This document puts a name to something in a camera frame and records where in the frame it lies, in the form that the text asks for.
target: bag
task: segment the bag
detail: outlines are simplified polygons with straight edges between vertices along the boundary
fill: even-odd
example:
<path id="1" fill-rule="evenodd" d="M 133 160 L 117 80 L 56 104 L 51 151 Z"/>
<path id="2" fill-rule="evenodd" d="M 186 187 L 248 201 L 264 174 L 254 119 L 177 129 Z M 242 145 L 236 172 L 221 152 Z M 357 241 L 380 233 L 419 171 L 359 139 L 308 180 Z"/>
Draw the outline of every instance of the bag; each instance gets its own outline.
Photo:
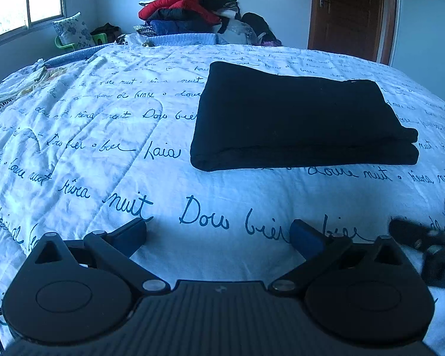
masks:
<path id="1" fill-rule="evenodd" d="M 260 17 L 259 15 L 256 15 L 255 13 L 246 13 L 244 16 L 242 16 L 243 23 L 249 24 L 252 29 L 254 30 L 255 34 L 259 38 L 262 35 L 262 38 L 259 39 L 260 42 L 269 42 L 269 41 L 275 41 L 277 38 L 273 34 L 273 32 L 268 27 L 268 24 L 264 20 L 263 17 Z"/>
<path id="2" fill-rule="evenodd" d="M 91 36 L 94 36 L 96 34 L 106 34 L 107 41 L 110 44 L 111 42 L 116 41 L 117 38 L 122 34 L 122 32 L 120 30 L 120 27 L 113 26 L 113 25 L 107 23 L 104 26 L 101 26 L 101 27 L 93 30 L 90 34 L 91 34 Z"/>
<path id="3" fill-rule="evenodd" d="M 229 44 L 258 45 L 257 36 L 250 25 L 239 20 L 223 18 L 219 36 Z"/>

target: window frame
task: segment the window frame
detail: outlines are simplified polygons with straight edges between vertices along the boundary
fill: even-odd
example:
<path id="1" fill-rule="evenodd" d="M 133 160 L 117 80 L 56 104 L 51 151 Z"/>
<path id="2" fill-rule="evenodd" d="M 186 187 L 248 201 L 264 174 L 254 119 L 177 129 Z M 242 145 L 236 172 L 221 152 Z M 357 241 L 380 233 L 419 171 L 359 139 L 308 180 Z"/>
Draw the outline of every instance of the window frame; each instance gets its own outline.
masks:
<path id="1" fill-rule="evenodd" d="M 57 16 L 47 17 L 38 21 L 31 21 L 30 18 L 30 3 L 26 0 L 26 24 L 20 28 L 12 29 L 11 31 L 5 32 L 0 35 L 0 45 L 10 42 L 12 40 L 18 39 L 28 33 L 40 30 L 42 28 L 51 25 L 52 21 L 58 20 L 60 18 L 66 17 L 66 4 L 65 0 L 60 0 L 61 3 L 61 13 Z"/>

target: pillow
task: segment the pillow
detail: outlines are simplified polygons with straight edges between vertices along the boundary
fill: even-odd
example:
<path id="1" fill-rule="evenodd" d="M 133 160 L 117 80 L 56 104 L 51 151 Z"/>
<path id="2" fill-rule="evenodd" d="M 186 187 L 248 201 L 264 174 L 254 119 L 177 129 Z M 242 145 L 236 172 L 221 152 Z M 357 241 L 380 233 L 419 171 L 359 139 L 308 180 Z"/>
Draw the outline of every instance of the pillow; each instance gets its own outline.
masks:
<path id="1" fill-rule="evenodd" d="M 76 51 L 96 46 L 86 23 L 81 18 L 81 12 L 73 17 L 53 21 L 53 26 L 63 45 L 75 44 Z"/>

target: black towel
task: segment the black towel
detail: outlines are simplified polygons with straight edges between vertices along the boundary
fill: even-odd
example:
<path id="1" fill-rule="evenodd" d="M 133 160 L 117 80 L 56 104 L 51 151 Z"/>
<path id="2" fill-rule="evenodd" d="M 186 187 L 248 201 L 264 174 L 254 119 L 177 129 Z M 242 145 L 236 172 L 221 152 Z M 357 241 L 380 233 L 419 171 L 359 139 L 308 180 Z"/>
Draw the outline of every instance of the black towel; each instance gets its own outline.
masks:
<path id="1" fill-rule="evenodd" d="M 217 61 L 201 94 L 190 156 L 203 171 L 414 165 L 418 135 L 401 126 L 371 80 L 278 76 Z"/>

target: bedsheet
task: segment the bedsheet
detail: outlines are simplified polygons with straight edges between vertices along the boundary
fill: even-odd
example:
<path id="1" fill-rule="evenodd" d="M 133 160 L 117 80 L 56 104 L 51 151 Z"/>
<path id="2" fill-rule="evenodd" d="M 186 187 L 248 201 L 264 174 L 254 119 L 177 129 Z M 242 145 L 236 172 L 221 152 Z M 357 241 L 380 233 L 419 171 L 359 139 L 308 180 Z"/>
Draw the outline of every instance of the bedsheet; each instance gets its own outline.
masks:
<path id="1" fill-rule="evenodd" d="M 275 74 L 376 81 L 401 123 L 418 129 L 418 164 L 194 169 L 198 99 L 217 60 Z M 38 67 L 23 70 L 23 78 Z M 219 121 L 231 126 L 231 119 Z M 267 284 L 304 260 L 288 243 L 295 218 L 324 234 L 370 242 L 387 233 L 392 216 L 445 230 L 444 204 L 445 102 L 393 68 L 291 48 L 112 44 L 0 110 L 0 304 L 49 231 L 82 239 L 141 216 L 148 240 L 132 259 L 171 285 Z M 421 256 L 406 253 L 420 271 Z M 425 342 L 445 356 L 445 290 L 430 290 L 436 311 Z M 0 332 L 10 341 L 6 326 Z"/>

